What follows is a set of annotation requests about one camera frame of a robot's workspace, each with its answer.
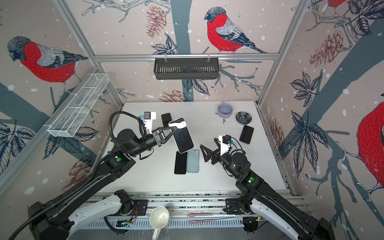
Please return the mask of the light blue phone case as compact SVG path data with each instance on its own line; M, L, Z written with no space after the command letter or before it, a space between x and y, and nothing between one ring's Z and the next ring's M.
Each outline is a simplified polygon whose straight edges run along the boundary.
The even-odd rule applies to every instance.
M187 152L187 173L198 173L200 150L191 149Z

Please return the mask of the white phone case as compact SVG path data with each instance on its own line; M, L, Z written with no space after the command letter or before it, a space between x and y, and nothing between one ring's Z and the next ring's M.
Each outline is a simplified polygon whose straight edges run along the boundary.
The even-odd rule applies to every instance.
M170 121L169 127L176 127L177 129L183 129L187 127L187 124L184 118L179 118L179 119Z

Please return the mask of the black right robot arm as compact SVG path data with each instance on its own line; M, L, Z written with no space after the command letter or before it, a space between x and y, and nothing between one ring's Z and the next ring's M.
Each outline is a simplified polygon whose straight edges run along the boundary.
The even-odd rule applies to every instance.
M251 163L242 149L231 150L230 136L224 141L214 139L218 149L212 151L200 146L205 162L221 164L230 177L236 179L241 196L236 211L253 213L263 217L291 240L334 240L335 234L330 222L316 219L291 204L260 176L251 170Z

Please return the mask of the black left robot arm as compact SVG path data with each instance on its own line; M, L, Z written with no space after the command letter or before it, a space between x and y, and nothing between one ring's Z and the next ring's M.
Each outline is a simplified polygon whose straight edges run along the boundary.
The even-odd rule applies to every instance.
M124 129L114 136L112 121L117 115L126 115L139 124L141 138L133 130ZM26 227L36 240L66 240L80 223L75 212L99 190L122 177L136 163L134 157L155 146L164 145L177 131L177 127L160 127L147 134L143 120L130 113L117 111L109 118L109 133L114 144L112 151L94 164L91 173L70 190L45 204L36 202L28 209L29 218L10 236L14 240Z

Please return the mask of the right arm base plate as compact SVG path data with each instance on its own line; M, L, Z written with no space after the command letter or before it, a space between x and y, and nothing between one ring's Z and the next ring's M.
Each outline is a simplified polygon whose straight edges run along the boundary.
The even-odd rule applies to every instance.
M223 211L228 215L257 215L257 213L251 210L251 202L247 202L241 198L225 199Z

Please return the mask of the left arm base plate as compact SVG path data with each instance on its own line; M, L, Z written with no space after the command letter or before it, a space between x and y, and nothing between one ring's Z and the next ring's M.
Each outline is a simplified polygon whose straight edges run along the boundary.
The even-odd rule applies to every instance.
M148 208L148 200L131 200L127 203L123 203L117 213L113 214L116 217L123 216L145 216Z

